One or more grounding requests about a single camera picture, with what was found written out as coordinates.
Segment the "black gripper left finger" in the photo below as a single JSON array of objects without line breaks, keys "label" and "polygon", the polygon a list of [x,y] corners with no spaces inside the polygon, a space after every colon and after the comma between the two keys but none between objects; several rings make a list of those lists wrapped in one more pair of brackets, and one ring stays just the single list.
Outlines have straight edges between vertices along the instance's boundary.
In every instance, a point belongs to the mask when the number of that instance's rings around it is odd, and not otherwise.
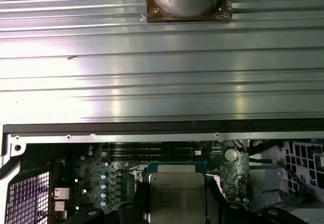
[{"label": "black gripper left finger", "polygon": [[67,219],[72,224],[148,223],[144,214],[149,212],[149,183],[137,182],[132,202],[115,205],[108,214],[100,208],[88,207]]}]

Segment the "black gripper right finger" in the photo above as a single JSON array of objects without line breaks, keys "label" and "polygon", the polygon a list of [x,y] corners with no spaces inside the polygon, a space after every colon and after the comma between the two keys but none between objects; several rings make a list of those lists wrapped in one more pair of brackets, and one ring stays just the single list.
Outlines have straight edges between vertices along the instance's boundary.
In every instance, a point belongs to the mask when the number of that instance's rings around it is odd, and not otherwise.
[{"label": "black gripper right finger", "polygon": [[252,212],[236,203],[229,203],[220,193],[215,180],[206,183],[207,216],[210,223],[229,224],[267,224],[287,223],[298,224],[303,220],[279,208],[263,208]]}]

